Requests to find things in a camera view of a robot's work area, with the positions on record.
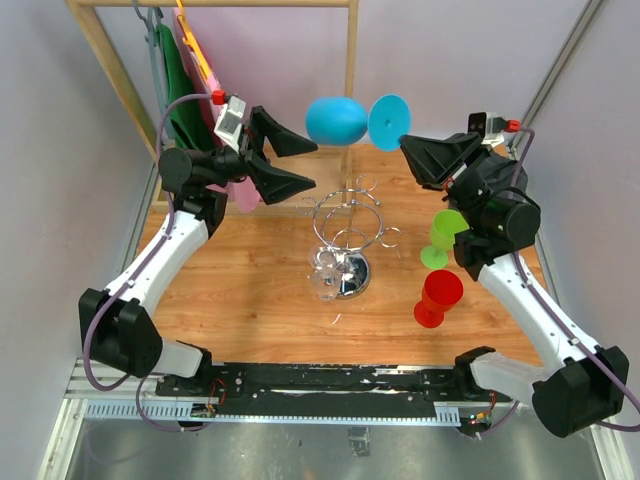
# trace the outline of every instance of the gray floor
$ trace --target gray floor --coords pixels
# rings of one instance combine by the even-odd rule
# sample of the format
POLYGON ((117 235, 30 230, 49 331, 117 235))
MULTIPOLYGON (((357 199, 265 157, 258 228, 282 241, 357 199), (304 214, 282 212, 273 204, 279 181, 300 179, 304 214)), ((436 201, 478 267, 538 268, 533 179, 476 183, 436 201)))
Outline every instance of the gray floor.
POLYGON ((453 428, 373 426, 368 457, 353 455, 349 428, 337 425, 214 424, 172 434, 108 420, 83 430, 68 480, 604 478, 589 432, 555 438, 528 411, 483 441, 453 428))

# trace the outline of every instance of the red cable connector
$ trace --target red cable connector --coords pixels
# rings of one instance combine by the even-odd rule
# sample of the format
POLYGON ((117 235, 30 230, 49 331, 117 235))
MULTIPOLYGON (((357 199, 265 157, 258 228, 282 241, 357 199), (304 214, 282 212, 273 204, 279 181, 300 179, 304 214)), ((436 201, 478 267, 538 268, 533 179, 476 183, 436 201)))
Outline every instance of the red cable connector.
POLYGON ((504 129, 507 133, 515 133, 520 131, 520 121, 518 120, 507 120, 507 126, 504 129))
POLYGON ((214 90, 211 94, 214 105, 224 105, 227 103, 227 92, 224 90, 214 90))

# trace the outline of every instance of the metal wine glass holder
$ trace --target metal wine glass holder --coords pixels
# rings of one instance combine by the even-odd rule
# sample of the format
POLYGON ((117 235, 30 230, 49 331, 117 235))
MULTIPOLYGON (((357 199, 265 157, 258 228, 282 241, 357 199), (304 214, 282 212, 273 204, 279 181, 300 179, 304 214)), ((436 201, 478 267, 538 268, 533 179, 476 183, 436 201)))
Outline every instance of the metal wine glass holder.
POLYGON ((377 208, 382 205, 382 202, 371 194, 378 185, 378 181, 373 179, 374 185, 371 188, 363 188, 361 182, 365 177, 367 177, 366 174, 360 175, 356 179, 355 188, 336 190, 319 202, 312 197, 304 197, 303 200, 312 202, 312 205, 307 210, 298 209, 298 212, 302 215, 312 216, 313 231, 323 244, 314 252, 314 255, 319 260, 318 263, 323 263, 329 268, 336 268, 340 274, 340 289, 336 297, 338 299, 354 298, 369 285, 371 267, 363 251, 375 242, 380 242, 380 245, 384 248, 397 247, 397 242, 393 244, 386 243, 383 240, 384 235, 391 231, 402 235, 402 231, 399 228, 384 226, 384 220, 377 208), (328 212, 326 209, 322 209, 323 205, 331 198, 343 194, 346 194, 345 198, 350 197, 350 200, 341 203, 328 212), (378 229, 375 233, 367 234, 362 229, 354 227, 354 211, 356 208, 364 208, 375 215, 378 221, 378 229), (331 218, 338 218, 337 214, 344 213, 345 209, 349 209, 347 226, 339 230, 332 238, 328 238, 327 223, 331 218), (355 244, 353 241, 354 234, 361 239, 355 244), (344 239, 344 245, 341 246, 338 243, 343 236, 346 236, 346 238, 344 239))

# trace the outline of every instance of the chrome base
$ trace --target chrome base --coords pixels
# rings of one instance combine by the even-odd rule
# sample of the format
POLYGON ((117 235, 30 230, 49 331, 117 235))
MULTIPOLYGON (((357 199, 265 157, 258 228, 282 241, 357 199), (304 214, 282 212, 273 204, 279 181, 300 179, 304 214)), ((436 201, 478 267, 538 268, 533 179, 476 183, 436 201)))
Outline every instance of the chrome base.
POLYGON ((336 298, 347 299, 360 295, 369 286, 371 268, 369 262, 361 253, 345 255, 346 260, 338 267, 342 274, 340 292, 336 298))

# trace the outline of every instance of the wood grain surface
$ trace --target wood grain surface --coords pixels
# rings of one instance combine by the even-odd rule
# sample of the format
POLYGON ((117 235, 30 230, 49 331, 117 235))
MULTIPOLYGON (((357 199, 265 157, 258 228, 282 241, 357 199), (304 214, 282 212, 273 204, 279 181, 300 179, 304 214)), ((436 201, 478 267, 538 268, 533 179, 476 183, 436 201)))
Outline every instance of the wood grain surface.
MULTIPOLYGON (((416 323, 413 307, 430 272, 419 253, 430 243, 433 215, 445 207, 442 195, 419 188, 399 152, 356 146, 353 161, 354 175, 378 180, 373 193, 385 225, 403 231, 398 248, 376 243, 366 251, 372 281, 361 296, 329 303, 315 296, 307 255, 318 240, 309 217, 228 217, 167 289, 153 317, 161 334, 206 347, 218 361, 439 365, 489 345, 539 363, 514 320, 452 254, 448 268, 464 283, 463 299, 440 327, 416 323)), ((141 246, 163 219, 149 215, 141 246)), ((362 207, 353 221, 373 225, 362 207)), ((542 281, 534 250, 524 256, 542 281)))

